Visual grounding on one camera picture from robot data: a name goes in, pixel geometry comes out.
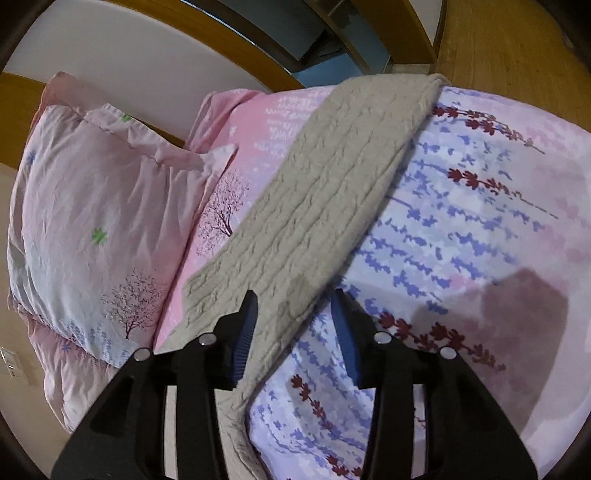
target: green star print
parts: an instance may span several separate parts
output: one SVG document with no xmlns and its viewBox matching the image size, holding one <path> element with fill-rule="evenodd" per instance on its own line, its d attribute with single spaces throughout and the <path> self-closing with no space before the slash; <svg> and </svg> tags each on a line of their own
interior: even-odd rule
<svg viewBox="0 0 591 480">
<path fill-rule="evenodd" d="M 95 228 L 92 232 L 92 241 L 96 245 L 100 245 L 107 240 L 107 234 L 103 231 L 102 228 Z"/>
</svg>

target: tree print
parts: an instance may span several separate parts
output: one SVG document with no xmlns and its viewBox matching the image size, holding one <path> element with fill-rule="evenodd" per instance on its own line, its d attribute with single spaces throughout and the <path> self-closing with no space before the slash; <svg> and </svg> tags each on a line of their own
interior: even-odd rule
<svg viewBox="0 0 591 480">
<path fill-rule="evenodd" d="M 197 253 L 208 257 L 226 238 L 233 234 L 233 215 L 244 205 L 248 182 L 237 172 L 227 171 L 214 189 L 197 227 Z"/>
<path fill-rule="evenodd" d="M 151 275 L 136 269 L 125 281 L 102 297 L 107 317 L 125 329 L 125 339 L 135 329 L 143 332 L 156 325 L 165 289 Z"/>
</svg>

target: bedding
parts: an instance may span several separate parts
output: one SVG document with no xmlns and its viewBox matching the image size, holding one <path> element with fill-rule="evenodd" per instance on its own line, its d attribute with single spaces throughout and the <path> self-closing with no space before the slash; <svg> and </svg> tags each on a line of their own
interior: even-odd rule
<svg viewBox="0 0 591 480">
<path fill-rule="evenodd" d="M 212 196 L 212 213 L 213 205 L 232 205 L 231 230 L 198 224 L 157 346 L 181 318 L 182 279 L 229 238 L 329 92 L 241 91 L 208 100 L 194 130 L 202 137 L 187 146 L 238 144 L 227 181 Z M 540 477 L 591 410 L 590 152 L 591 135 L 549 113 L 445 87 L 332 286 L 347 289 L 382 328 L 416 348 L 457 348 L 520 432 Z M 239 201 L 228 204 L 228 191 Z M 346 375 L 323 299 L 254 399 L 249 435 L 275 479 L 355 478 L 373 400 Z M 421 452 L 420 391 L 416 403 Z M 414 473 L 421 467 L 417 455 Z"/>
<path fill-rule="evenodd" d="M 246 289 L 261 305 L 242 380 L 216 395 L 231 478 L 265 477 L 248 440 L 246 406 L 371 222 L 446 83 L 437 74 L 376 75 L 336 86 L 240 227 L 185 285 L 185 314 L 167 350 L 212 331 Z"/>
<path fill-rule="evenodd" d="M 88 407 L 109 380 L 108 364 L 152 345 L 193 219 L 234 150 L 177 148 L 65 73 L 47 85 L 13 191 L 9 302 L 30 332 L 34 317 L 56 342 L 69 340 L 41 355 L 52 334 L 31 337 L 46 398 L 66 430 L 85 412 L 71 405 L 76 395 L 88 395 Z M 122 315 L 129 309 L 136 320 Z M 87 380 L 69 377 L 79 362 L 68 354 L 72 345 L 89 352 L 80 375 Z M 64 381 L 54 384 L 56 375 Z"/>
<path fill-rule="evenodd" d="M 64 430 L 72 433 L 118 369 L 58 335 L 21 306 L 16 308 L 25 320 L 29 341 L 45 373 L 47 402 Z"/>
</svg>

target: beige knit blanket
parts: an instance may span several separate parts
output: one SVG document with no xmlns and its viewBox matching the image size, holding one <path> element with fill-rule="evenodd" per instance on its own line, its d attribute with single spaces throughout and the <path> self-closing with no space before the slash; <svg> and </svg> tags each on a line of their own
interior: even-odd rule
<svg viewBox="0 0 591 480">
<path fill-rule="evenodd" d="M 267 478 L 247 437 L 248 402 L 375 218 L 445 84 L 439 75 L 397 74 L 336 87 L 228 243 L 186 283 L 184 319 L 164 351 L 213 330 L 247 289 L 259 297 L 244 378 L 234 391 L 216 393 L 230 480 Z"/>
</svg>

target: comforter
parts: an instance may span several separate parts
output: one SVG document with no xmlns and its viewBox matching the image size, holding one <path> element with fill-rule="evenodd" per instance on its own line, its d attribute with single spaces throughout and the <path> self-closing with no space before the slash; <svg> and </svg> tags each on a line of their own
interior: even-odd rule
<svg viewBox="0 0 591 480">
<path fill-rule="evenodd" d="M 214 95 L 189 147 L 233 141 L 236 158 L 197 227 L 182 284 L 239 225 L 330 88 Z M 329 288 L 428 351 L 456 348 L 545 475 L 591 410 L 587 362 L 591 135 L 505 98 L 446 87 L 382 209 Z M 219 232 L 215 212 L 230 230 Z M 276 479 L 355 478 L 372 391 L 347 377 L 326 300 L 249 409 L 251 441 Z M 181 314 L 176 288 L 161 345 Z M 415 474 L 424 416 L 417 391 Z"/>
</svg>

